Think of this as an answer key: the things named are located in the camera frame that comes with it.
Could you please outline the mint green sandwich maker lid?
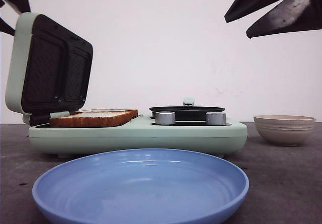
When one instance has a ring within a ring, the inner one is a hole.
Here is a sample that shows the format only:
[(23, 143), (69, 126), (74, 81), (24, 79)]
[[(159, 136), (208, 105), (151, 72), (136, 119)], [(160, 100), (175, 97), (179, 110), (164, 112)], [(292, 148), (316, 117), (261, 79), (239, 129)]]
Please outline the mint green sandwich maker lid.
[(23, 13), (16, 23), (5, 102), (36, 126), (52, 113), (72, 113), (87, 97), (93, 46), (43, 14)]

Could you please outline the bread slice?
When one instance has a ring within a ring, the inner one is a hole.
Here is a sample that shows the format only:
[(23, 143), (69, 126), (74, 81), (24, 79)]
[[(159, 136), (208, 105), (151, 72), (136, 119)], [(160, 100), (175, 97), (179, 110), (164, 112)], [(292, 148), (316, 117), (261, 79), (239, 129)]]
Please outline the bread slice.
[(122, 125), (137, 116), (137, 109), (126, 109), (126, 111), (122, 112), (85, 112), (50, 118), (49, 124), (55, 128), (114, 127)]
[(104, 109), (104, 108), (98, 108), (98, 109), (88, 109), (88, 110), (79, 110), (75, 111), (74, 113), (85, 113), (85, 112), (122, 112), (126, 111), (126, 109)]

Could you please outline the beige ceramic bowl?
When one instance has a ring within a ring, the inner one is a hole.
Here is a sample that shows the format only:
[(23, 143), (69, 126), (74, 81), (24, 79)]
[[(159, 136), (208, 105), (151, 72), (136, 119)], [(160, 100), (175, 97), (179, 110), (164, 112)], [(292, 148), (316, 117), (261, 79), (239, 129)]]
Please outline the beige ceramic bowl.
[(253, 117), (259, 135), (268, 142), (294, 146), (313, 132), (315, 118), (298, 115), (257, 115)]

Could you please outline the mint green breakfast maker base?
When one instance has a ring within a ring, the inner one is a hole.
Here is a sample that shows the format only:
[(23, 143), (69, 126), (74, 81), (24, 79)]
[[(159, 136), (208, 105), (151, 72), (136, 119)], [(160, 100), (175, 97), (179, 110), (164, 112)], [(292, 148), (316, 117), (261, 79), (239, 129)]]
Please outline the mint green breakfast maker base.
[(48, 154), (88, 155), (135, 148), (171, 148), (223, 156), (242, 149), (247, 126), (227, 119), (225, 126), (204, 121), (156, 125), (150, 116), (140, 115), (115, 127), (52, 128), (49, 124), (29, 128), (31, 145)]

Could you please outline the right silver control knob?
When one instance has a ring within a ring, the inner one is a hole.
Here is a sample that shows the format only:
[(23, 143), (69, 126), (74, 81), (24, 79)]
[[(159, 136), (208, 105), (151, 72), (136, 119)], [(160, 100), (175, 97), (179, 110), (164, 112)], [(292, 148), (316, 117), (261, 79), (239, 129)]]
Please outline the right silver control knob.
[(207, 112), (206, 125), (210, 126), (226, 126), (226, 113), (224, 112)]

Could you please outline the silver control knob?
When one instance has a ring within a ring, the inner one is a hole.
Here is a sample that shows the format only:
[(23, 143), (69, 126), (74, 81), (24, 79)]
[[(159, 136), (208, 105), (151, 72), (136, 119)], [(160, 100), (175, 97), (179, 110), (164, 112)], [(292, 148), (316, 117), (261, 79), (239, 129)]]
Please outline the silver control knob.
[(174, 125), (176, 123), (175, 112), (158, 111), (155, 113), (156, 125)]
[(226, 113), (224, 112), (207, 112), (206, 125), (210, 126), (226, 126)]

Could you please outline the black frying pan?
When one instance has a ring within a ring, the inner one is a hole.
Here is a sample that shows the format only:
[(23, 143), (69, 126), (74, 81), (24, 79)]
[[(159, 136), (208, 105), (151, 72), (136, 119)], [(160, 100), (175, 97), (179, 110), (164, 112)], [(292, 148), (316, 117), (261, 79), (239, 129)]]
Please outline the black frying pan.
[(152, 119), (155, 119), (156, 112), (174, 112), (176, 121), (205, 121), (207, 112), (221, 113), (223, 107), (195, 106), (194, 98), (185, 98), (182, 106), (156, 106), (150, 107)]

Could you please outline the left silver control knob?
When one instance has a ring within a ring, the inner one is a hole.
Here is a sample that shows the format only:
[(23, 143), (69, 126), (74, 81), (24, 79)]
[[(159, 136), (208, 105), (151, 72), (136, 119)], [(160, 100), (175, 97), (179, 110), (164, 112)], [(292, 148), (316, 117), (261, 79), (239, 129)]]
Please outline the left silver control knob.
[(174, 125), (176, 123), (175, 112), (158, 111), (155, 113), (156, 125)]

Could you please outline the blue plate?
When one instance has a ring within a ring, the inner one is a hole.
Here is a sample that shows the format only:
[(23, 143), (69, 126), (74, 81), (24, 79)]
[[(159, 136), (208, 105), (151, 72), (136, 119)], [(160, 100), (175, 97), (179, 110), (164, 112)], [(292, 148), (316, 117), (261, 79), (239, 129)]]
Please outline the blue plate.
[(52, 223), (222, 223), (248, 190), (245, 172), (224, 159), (149, 148), (58, 165), (32, 195)]

